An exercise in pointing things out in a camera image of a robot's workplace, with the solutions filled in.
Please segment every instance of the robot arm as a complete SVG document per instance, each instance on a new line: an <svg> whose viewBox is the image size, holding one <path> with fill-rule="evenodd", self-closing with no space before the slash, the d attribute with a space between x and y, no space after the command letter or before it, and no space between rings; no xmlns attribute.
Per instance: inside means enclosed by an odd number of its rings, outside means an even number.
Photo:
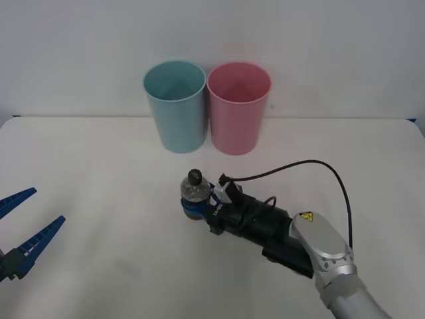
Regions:
<svg viewBox="0 0 425 319"><path fill-rule="evenodd" d="M316 289L336 319L390 319L358 277L353 251L323 216L297 214L291 231L307 251Z"/></svg>
<svg viewBox="0 0 425 319"><path fill-rule="evenodd" d="M320 214L300 213L293 219L276 207L243 194L234 182L218 183L211 192L199 196L202 174L196 183L185 179L181 189L191 189L197 202L182 192L182 205L188 217L204 219L211 233L224 231L263 247L262 254L308 278L315 285L324 305L336 319L390 319L375 302L357 276L354 254L342 236ZM209 203L212 197L215 205Z"/></svg>

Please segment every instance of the white table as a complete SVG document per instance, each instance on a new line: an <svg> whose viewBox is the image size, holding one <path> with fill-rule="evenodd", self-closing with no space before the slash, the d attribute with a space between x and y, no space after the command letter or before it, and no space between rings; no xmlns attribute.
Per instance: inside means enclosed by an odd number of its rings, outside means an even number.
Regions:
<svg viewBox="0 0 425 319"><path fill-rule="evenodd" d="M9 251L59 215L66 222L23 280L0 284L0 318L332 318L313 280L261 248L184 216L193 167L216 181L293 161L329 162L353 208L361 278L394 318L425 314L425 139L406 120L268 119L257 148L164 150L150 118L15 118L0 130L0 198L39 191L0 221ZM312 210L347 236L341 190L309 164L243 183Z"/></svg>

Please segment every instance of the white wall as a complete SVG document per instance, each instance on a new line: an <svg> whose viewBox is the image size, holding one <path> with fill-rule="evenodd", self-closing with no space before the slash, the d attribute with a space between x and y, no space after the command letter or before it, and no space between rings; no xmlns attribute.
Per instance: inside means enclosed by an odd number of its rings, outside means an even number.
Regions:
<svg viewBox="0 0 425 319"><path fill-rule="evenodd" d="M424 0L2 0L0 115L148 115L170 58L261 64L268 116L425 118Z"/></svg>

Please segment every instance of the warning label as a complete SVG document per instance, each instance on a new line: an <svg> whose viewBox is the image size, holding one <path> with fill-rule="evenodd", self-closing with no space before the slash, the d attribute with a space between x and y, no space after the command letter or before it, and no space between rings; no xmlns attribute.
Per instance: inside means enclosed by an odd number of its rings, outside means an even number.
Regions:
<svg viewBox="0 0 425 319"><path fill-rule="evenodd" d="M301 217L303 217L304 219L307 219L310 223L313 221L313 213L312 212L308 212L308 213L300 213Z"/></svg>

